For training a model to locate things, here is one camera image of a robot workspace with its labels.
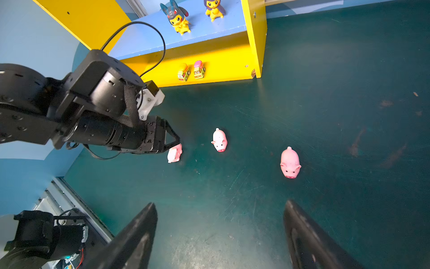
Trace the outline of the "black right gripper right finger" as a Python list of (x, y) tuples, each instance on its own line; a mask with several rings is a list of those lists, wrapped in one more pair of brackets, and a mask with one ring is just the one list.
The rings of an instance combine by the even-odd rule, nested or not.
[(294, 269), (362, 269), (294, 200), (283, 213), (284, 229)]

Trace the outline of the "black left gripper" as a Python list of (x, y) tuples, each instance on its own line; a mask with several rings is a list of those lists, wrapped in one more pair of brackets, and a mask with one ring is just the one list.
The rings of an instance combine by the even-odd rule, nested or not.
[(137, 95), (146, 82), (121, 61), (92, 50), (67, 75), (50, 105), (50, 118), (59, 122), (52, 137), (55, 148), (77, 144), (105, 146), (131, 154), (158, 154), (180, 143), (167, 120), (148, 115), (141, 121)]

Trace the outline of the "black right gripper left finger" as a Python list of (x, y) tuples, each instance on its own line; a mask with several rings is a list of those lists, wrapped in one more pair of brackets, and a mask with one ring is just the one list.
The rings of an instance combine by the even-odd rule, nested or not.
[(147, 269), (157, 227), (157, 210), (149, 203), (85, 269)]

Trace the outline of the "blue yellow toy figure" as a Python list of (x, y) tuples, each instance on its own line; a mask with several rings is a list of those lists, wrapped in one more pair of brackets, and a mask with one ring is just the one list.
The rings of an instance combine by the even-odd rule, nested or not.
[(170, 0), (169, 3), (169, 6), (160, 3), (161, 11), (166, 15), (169, 23), (173, 26), (175, 31), (181, 35), (184, 33), (191, 33), (189, 21), (187, 20), (189, 16), (188, 11), (180, 7), (174, 0)]

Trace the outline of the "purple yellow star toy figure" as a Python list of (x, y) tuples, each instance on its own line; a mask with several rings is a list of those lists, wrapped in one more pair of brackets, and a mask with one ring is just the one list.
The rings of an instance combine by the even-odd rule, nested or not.
[(226, 14), (225, 9), (221, 5), (221, 0), (204, 0), (206, 7), (206, 15), (210, 17), (211, 21), (214, 22), (216, 18), (223, 18)]

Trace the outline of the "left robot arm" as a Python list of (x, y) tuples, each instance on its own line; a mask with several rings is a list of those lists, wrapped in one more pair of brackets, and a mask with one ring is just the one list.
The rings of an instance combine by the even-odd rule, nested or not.
[(1, 142), (56, 149), (105, 146), (131, 154), (158, 154), (180, 143), (168, 121), (151, 115), (164, 94), (101, 50), (57, 80), (15, 64), (1, 65)]

